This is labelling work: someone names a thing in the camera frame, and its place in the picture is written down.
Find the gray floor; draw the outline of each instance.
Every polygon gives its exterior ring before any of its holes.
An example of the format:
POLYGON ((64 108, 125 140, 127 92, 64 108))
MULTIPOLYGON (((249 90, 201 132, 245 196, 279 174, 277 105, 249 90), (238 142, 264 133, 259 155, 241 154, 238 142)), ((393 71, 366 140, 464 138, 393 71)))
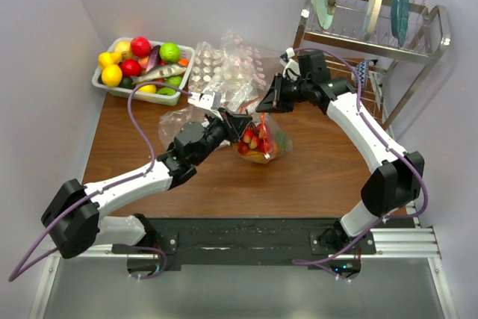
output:
POLYGON ((443 318, 426 259, 368 259, 351 284, 303 267, 184 266, 137 282, 124 258, 60 263, 46 319, 443 318))

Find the brown wood surface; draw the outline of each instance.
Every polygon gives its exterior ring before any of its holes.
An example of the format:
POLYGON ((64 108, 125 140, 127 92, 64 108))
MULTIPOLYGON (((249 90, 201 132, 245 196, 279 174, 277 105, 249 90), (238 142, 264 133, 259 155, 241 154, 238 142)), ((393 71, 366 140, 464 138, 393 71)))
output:
MULTIPOLYGON (((134 101, 133 112, 157 151, 160 117, 175 107, 134 101)), ((369 177, 359 151, 318 108, 302 103, 273 118, 291 137, 294 150, 269 164, 243 160, 218 149, 186 184, 121 208, 115 215, 151 217, 330 217, 346 214, 359 201, 369 177)), ((143 166, 148 149, 128 117, 126 99, 107 94, 84 174, 97 182, 143 166)))

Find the dish rack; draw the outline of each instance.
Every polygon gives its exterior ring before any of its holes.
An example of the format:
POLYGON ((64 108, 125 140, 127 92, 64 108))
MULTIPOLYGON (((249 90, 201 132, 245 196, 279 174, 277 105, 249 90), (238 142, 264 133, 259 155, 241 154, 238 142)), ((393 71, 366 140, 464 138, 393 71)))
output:
MULTIPOLYGON (((429 11, 425 0, 420 4, 412 0, 409 6, 406 41, 402 47, 399 47, 397 39, 391 35, 391 0, 382 0, 375 32, 368 41, 363 41, 362 24, 367 11, 367 2, 368 0, 337 0, 332 26, 328 30, 324 30, 317 21, 311 0, 306 0, 300 14, 294 48, 299 48, 301 42, 307 40, 376 55, 377 58, 380 57, 380 63, 387 63, 387 69, 369 66, 367 86, 362 91, 361 97, 364 106, 372 116, 382 124, 384 129, 387 129, 446 51, 450 44, 450 26, 445 7, 437 5, 429 11), (421 64, 423 69, 395 108, 391 110, 390 114, 386 114, 383 87, 394 73, 398 63, 402 62, 421 64)), ((358 63, 357 61, 347 61, 352 66, 356 66, 358 63)), ((337 61, 328 58, 327 62, 330 69, 350 74, 337 61)))

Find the container of fruits and vegetables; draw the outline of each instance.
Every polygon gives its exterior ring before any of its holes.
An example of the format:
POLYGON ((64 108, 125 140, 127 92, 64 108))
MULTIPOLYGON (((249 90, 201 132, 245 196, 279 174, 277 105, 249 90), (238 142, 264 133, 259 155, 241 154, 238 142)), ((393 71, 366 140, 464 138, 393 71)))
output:
POLYGON ((242 158, 266 164, 292 151, 291 139, 269 114, 258 115, 244 132, 240 142, 232 148, 242 158))
MULTIPOLYGON (((114 96, 128 97, 143 81, 165 82, 183 89, 194 62, 195 51, 188 46, 162 43, 144 37, 121 37, 98 56, 98 67, 91 79, 93 86, 114 96)), ((180 92, 146 85, 135 99, 174 106, 180 92)))

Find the yellow lemon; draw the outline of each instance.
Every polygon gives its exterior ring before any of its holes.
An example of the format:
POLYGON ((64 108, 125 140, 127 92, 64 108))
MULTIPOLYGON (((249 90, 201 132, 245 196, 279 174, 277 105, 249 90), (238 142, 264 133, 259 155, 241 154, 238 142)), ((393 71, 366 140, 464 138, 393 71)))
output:
POLYGON ((108 65, 103 69, 102 81, 106 86, 116 87, 120 84, 121 79, 122 71, 118 65, 108 65))
POLYGON ((138 91, 142 93, 156 93, 156 86, 155 85, 144 85, 138 91))
POLYGON ((98 56, 98 65, 104 69, 108 65, 119 64, 121 61, 121 54, 119 52, 102 52, 98 56))
POLYGON ((123 60, 128 60, 133 57, 133 52, 131 51, 131 42, 127 40, 121 40, 114 47, 114 52, 119 52, 123 60))

